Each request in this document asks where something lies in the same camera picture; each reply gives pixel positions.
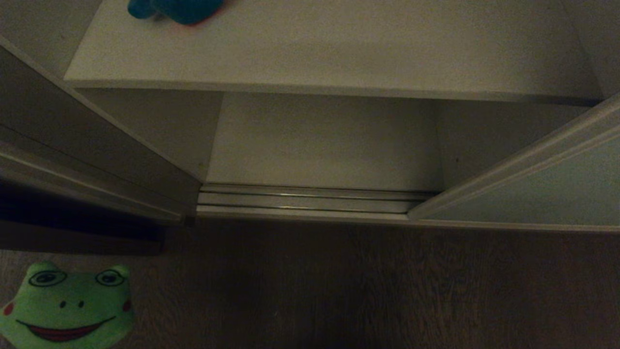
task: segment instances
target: wooden floor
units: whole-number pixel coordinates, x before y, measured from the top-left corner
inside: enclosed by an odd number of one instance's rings
[[[620,236],[204,220],[126,263],[139,323],[117,348],[618,348]],[[0,342],[0,348],[9,348]]]

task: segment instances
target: blue stuffed toy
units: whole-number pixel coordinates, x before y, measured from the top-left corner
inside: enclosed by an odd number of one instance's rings
[[[138,19],[156,13],[164,14],[180,24],[195,24],[211,16],[224,0],[130,0],[127,9]]]

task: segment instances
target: shelf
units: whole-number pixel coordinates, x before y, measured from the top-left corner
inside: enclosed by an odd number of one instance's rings
[[[104,0],[65,80],[592,105],[595,75],[558,0],[229,0],[184,27]]]
[[[206,182],[442,191],[432,102],[226,93]]]

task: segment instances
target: green frog plush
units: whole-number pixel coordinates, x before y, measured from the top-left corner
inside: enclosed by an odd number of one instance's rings
[[[105,349],[132,328],[129,270],[68,274],[50,262],[30,266],[2,308],[0,333],[17,349]]]

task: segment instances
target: frog mouth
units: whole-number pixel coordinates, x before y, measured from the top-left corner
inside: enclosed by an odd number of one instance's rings
[[[18,323],[28,327],[28,329],[30,330],[30,332],[32,332],[32,334],[34,334],[35,336],[44,339],[44,340],[48,340],[50,342],[68,342],[70,340],[76,340],[79,338],[82,338],[86,335],[91,334],[92,332],[94,332],[95,330],[97,330],[99,327],[101,327],[101,325],[105,324],[108,321],[112,321],[116,319],[115,316],[107,319],[107,320],[103,320],[99,323],[93,324],[93,325],[88,325],[88,326],[82,326],[82,327],[77,327],[75,329],[63,329],[63,330],[59,330],[59,329],[46,329],[44,327],[39,327],[39,326],[34,326],[34,325],[30,325],[30,324],[26,324],[23,321],[19,321],[16,320]]]

